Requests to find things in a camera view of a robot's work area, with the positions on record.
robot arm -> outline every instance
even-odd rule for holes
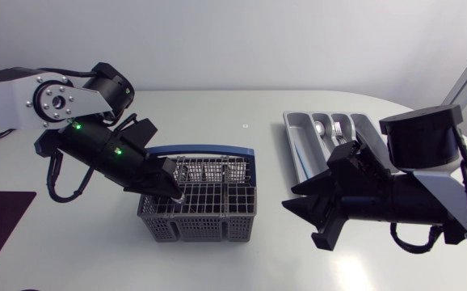
[[[66,77],[90,78],[83,88]],[[124,187],[125,191],[170,197],[183,202],[175,182],[175,164],[151,158],[145,149],[157,129],[149,119],[132,114],[115,129],[135,92],[111,65],[99,63],[91,72],[59,69],[0,70],[0,128],[47,129],[36,141],[36,152],[50,157],[49,195],[69,202],[82,194],[94,171]],[[85,163],[89,170],[72,196],[56,194],[63,153]]]
[[[391,222],[393,240],[412,253],[429,251],[442,233],[447,244],[458,244],[467,239],[467,149],[460,122],[456,105],[381,120],[390,160],[402,173],[391,174],[367,145],[351,141],[334,149],[329,170],[292,188],[305,197],[283,205],[316,226],[312,239],[324,250],[334,249],[349,219]],[[403,242],[398,222],[431,225],[427,244]]]
[[[105,77],[110,68],[108,64],[101,63],[94,68],[95,71],[86,75],[93,75],[93,78],[98,75]],[[119,74],[116,77],[127,82]],[[97,113],[106,115],[109,120],[114,119],[114,113],[124,109],[116,108],[114,112],[108,100],[125,97],[127,107],[134,96],[133,88],[128,82],[124,88],[126,90],[129,91],[126,96],[115,92],[113,95],[102,96],[99,88],[91,84],[75,88],[63,74],[25,68],[0,70],[0,128],[60,129],[67,125],[67,120]]]

green led light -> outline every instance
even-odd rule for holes
[[[75,129],[81,129],[82,125],[78,123],[77,121],[72,122],[72,127]]]

gray plastic basket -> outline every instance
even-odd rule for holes
[[[148,150],[156,155],[174,153],[160,148]],[[210,154],[225,153],[224,150],[210,150],[210,145],[207,149]],[[214,149],[224,147],[215,145]],[[138,205],[137,215],[154,239],[157,242],[179,239],[185,242],[249,241],[257,210],[255,156],[177,157],[173,160],[176,162],[175,179],[185,194],[185,203],[177,205],[169,198],[143,195]]]

white table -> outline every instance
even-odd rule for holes
[[[148,146],[224,144],[255,149],[258,212],[251,240],[155,242],[137,217],[139,196],[96,173],[66,205],[48,197],[40,130],[0,141],[0,190],[37,197],[0,252],[0,290],[467,290],[467,242],[440,238],[425,255],[400,249],[389,224],[348,221],[334,251],[318,250],[314,227],[281,206],[297,182],[283,111],[366,112],[375,124],[407,108],[333,91],[137,92],[126,114],[149,117]],[[86,166],[65,156],[58,193],[71,193]],[[427,226],[399,226],[410,243]]]

